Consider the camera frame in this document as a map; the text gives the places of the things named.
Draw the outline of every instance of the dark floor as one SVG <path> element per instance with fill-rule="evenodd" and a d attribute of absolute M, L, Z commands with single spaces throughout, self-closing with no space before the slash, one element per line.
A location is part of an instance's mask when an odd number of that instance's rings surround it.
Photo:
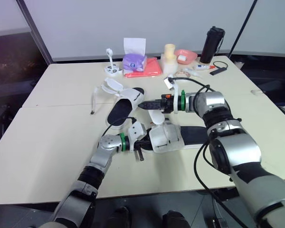
<path fill-rule="evenodd" d="M 225 205 L 238 215 L 248 227 L 255 227 L 240 198 L 231 199 L 225 202 Z M 92 228 L 102 228 L 110 214 L 121 206 L 127 206 L 130 209 L 133 228 L 161 228 L 162 215 L 171 209 L 182 213 L 192 228 L 207 228 L 206 223 L 215 217 L 225 218 L 229 228 L 241 227 L 220 205 L 216 205 L 211 196 L 193 191 L 100 199 L 96 203 Z M 47 222 L 51 214 L 48 211 L 20 206 L 0 205 L 0 228 L 38 227 Z"/>

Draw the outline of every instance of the black shoe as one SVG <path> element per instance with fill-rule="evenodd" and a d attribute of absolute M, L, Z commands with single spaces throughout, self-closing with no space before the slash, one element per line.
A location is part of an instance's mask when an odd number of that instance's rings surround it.
<path fill-rule="evenodd" d="M 105 228 L 131 228 L 131 214 L 127 207 L 121 207 L 107 220 Z"/>
<path fill-rule="evenodd" d="M 177 211 L 169 210 L 169 212 L 162 217 L 163 228 L 190 228 L 189 223 Z"/>

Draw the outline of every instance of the white wall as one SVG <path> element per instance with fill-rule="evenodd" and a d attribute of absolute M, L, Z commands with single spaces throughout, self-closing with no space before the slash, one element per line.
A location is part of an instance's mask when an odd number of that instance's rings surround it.
<path fill-rule="evenodd" d="M 285 56 L 285 0 L 258 0 L 234 53 Z"/>
<path fill-rule="evenodd" d="M 122 55 L 123 38 L 147 38 L 146 53 L 166 43 L 200 52 L 213 26 L 229 51 L 252 0 L 25 0 L 54 61 Z"/>
<path fill-rule="evenodd" d="M 30 32 L 15 0 L 0 0 L 0 36 Z"/>

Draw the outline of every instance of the tissue box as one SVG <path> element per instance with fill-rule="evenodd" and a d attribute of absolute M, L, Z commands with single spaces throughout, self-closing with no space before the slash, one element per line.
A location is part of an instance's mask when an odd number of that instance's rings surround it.
<path fill-rule="evenodd" d="M 123 57 L 123 69 L 127 73 L 138 71 L 143 72 L 147 65 L 147 56 L 139 54 L 126 54 Z"/>

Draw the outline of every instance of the black thermos bottle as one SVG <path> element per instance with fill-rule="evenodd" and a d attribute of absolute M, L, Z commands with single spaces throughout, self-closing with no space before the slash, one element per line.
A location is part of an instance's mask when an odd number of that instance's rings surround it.
<path fill-rule="evenodd" d="M 224 35 L 225 31 L 215 26 L 207 32 L 207 39 L 200 56 L 200 63 L 209 64 L 211 62 L 212 57 L 217 51 L 219 42 L 223 39 Z"/>

